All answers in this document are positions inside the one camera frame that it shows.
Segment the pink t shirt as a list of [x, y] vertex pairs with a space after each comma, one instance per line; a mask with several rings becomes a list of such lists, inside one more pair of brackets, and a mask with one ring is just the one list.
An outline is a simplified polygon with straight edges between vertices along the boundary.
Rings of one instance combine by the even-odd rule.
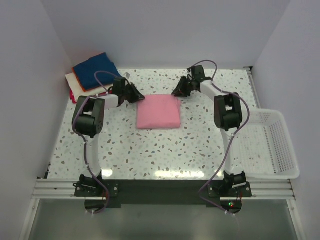
[[181, 126], [181, 101], [169, 94], [146, 95], [137, 103], [136, 127], [178, 129]]

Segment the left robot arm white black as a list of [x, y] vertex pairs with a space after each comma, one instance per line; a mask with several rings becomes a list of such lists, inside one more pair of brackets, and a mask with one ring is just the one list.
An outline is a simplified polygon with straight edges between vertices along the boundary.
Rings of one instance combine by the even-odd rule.
[[75, 185], [81, 192], [92, 196], [108, 195], [103, 184], [102, 168], [99, 161], [99, 137], [104, 128], [105, 111], [118, 108], [125, 101], [130, 104], [146, 99], [136, 86], [125, 77], [116, 77], [113, 85], [105, 93], [80, 96], [72, 117], [71, 126], [75, 134], [83, 140], [83, 160], [85, 171]]

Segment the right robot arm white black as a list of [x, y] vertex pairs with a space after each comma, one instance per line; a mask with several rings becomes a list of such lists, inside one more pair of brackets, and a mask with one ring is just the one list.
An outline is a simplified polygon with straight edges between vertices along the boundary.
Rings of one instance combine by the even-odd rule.
[[238, 163], [232, 162], [234, 159], [230, 153], [231, 146], [236, 135], [248, 123], [250, 109], [238, 93], [222, 90], [215, 84], [214, 78], [217, 71], [215, 69], [213, 76], [207, 77], [202, 65], [189, 67], [187, 76], [180, 78], [172, 95], [187, 98], [191, 96], [191, 92], [198, 91], [213, 101], [214, 124], [220, 130], [225, 155], [220, 167], [208, 182], [211, 183], [219, 171], [224, 168], [223, 180], [217, 192], [219, 195], [233, 197], [241, 190], [241, 187], [246, 185], [247, 179], [243, 168]]

